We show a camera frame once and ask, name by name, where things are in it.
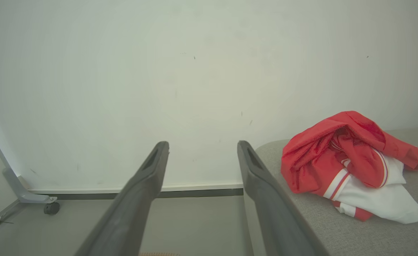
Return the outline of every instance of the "wall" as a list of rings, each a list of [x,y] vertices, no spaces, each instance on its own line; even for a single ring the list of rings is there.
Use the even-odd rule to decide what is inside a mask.
[[[0,0],[0,126],[33,188],[241,183],[236,143],[418,127],[418,0]]]

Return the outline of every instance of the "gray fabric surface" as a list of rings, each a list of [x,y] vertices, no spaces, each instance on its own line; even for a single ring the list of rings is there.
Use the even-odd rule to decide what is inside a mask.
[[[389,133],[418,147],[418,129]],[[326,198],[292,193],[280,174],[282,150],[288,141],[270,142],[259,147],[256,153],[331,255],[418,255],[418,223],[404,225],[376,216],[361,222],[339,213]],[[407,181],[404,187],[418,203],[418,172],[404,171],[403,175]]]

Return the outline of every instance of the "gray floor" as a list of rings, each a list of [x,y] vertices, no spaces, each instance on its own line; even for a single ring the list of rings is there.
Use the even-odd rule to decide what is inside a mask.
[[[0,256],[73,255],[111,202],[60,201],[55,216],[29,204],[0,225]],[[241,196],[156,199],[141,251],[251,255],[244,214]]]

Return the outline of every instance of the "caster wheel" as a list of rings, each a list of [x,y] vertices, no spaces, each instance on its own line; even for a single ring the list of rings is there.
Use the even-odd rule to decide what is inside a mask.
[[[58,213],[60,208],[61,208],[61,205],[59,203],[46,204],[45,208],[43,209],[43,212],[45,214],[54,215]]]

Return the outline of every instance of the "baseboard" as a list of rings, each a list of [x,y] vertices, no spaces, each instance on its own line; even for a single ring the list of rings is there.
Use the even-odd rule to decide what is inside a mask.
[[[168,191],[204,191],[243,188],[243,183],[203,183],[190,185],[164,185],[162,192]],[[42,194],[84,194],[84,193],[119,193],[122,188],[30,188],[32,193]]]

